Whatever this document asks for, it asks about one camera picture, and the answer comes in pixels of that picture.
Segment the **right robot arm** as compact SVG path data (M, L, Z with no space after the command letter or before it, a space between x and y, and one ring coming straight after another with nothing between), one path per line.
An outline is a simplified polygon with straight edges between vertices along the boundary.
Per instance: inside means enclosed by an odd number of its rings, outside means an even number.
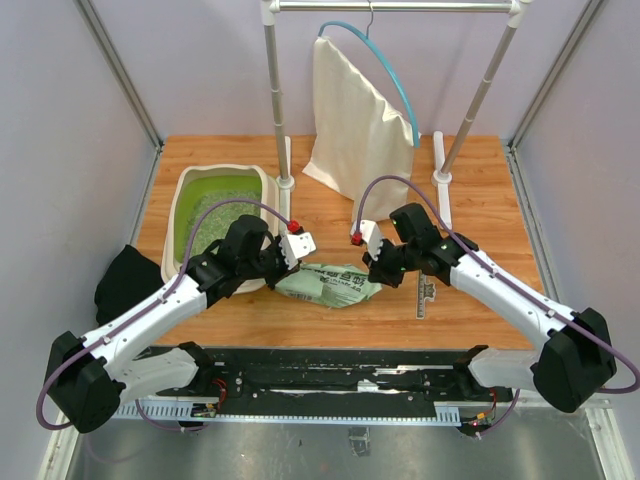
M453 375L455 392L474 400L489 387L535 391L551 406L576 411L617 372L604 317L577 312L535 291L462 235L444 236L422 205L407 204L390 219L400 238L385 238L376 222L353 224L353 243L366 247L368 279L393 288L419 271L461 291L516 327L529 350L478 347Z

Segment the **green cat litter bag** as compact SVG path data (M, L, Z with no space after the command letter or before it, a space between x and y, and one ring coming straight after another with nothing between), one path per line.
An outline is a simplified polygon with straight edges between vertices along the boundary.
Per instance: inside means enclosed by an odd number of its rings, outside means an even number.
M368 274L354 265L302 263L299 270L275 287L286 297L331 309L345 308L368 301L382 290L368 280Z

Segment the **piano pattern bag clip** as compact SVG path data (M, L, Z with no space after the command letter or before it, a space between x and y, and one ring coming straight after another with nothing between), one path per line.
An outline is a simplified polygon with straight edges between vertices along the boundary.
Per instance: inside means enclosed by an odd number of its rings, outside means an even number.
M433 303L435 298L435 284L425 274L419 272L416 283L416 318L418 320L426 318L427 305Z

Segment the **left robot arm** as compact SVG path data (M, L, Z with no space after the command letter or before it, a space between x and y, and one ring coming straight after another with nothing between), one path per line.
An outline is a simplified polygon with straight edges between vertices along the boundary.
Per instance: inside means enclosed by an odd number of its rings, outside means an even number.
M195 343L145 359L140 353L250 280L274 288L314 250L311 234L296 222L274 236L260 217L240 216L224 238L185 261L178 274L145 300L81 337L67 331L53 341L36 404L38 423L54 427L44 417L46 398L65 415L68 426L90 433L124 403L172 388L195 396L207 393L214 371Z

